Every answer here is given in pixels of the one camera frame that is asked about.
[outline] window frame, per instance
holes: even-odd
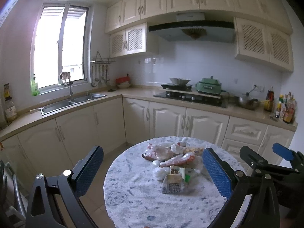
[[[30,52],[30,80],[34,78],[34,52],[35,52],[35,37],[37,32],[38,22],[41,18],[42,11],[45,7],[48,6],[64,6],[63,17],[61,21],[60,27],[60,34],[58,39],[58,84],[53,84],[46,87],[39,88],[40,94],[48,93],[50,91],[60,90],[66,88],[63,85],[60,85],[59,75],[62,72],[62,51],[60,51],[60,47],[62,49],[63,46],[63,31],[65,25],[65,20],[67,18],[68,8],[69,6],[72,7],[82,7],[87,8],[86,20],[85,20],[85,31],[84,31],[84,38],[83,38],[83,54],[82,54],[82,66],[83,66],[83,76],[84,78],[81,80],[73,81],[73,85],[80,85],[88,83],[89,77],[89,64],[90,64],[90,41],[91,41],[91,28],[92,28],[92,18],[93,18],[93,9],[90,4],[85,3],[78,3],[78,2],[63,2],[63,1],[45,1],[39,12],[36,19],[33,37],[32,37],[32,44],[31,44],[31,52]]]

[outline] window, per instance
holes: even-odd
[[[39,88],[61,84],[62,71],[71,81],[85,79],[85,30],[89,8],[70,4],[44,5],[34,48],[34,74]]]

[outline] blue gripper pad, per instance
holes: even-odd
[[[94,151],[94,153],[90,155],[89,158],[88,156],[83,160],[85,164],[80,165],[82,169],[80,170],[75,180],[75,185],[76,185],[75,195],[78,198],[84,196],[87,193],[103,161],[103,149],[101,147],[98,147]]]
[[[293,160],[293,153],[292,150],[282,146],[279,143],[274,143],[272,146],[272,151],[276,153],[277,155],[281,156],[283,159],[287,161],[292,161]]]
[[[227,162],[222,161],[212,148],[206,148],[202,158],[220,195],[229,199],[236,182],[233,169]]]

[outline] fan-shaped filter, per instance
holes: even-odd
[[[199,39],[200,37],[207,35],[207,32],[204,28],[189,28],[182,29],[182,31],[192,39]]]

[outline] backsplash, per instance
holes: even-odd
[[[159,38],[159,55],[126,56],[117,58],[119,73],[129,73],[136,85],[159,86],[169,83],[169,78],[184,78],[195,85],[202,78],[218,79],[222,89],[232,93],[244,93],[253,84],[265,87],[263,93],[252,96],[265,99],[267,90],[273,86],[279,96],[282,73],[265,65],[236,60],[235,45],[207,41],[167,42]]]

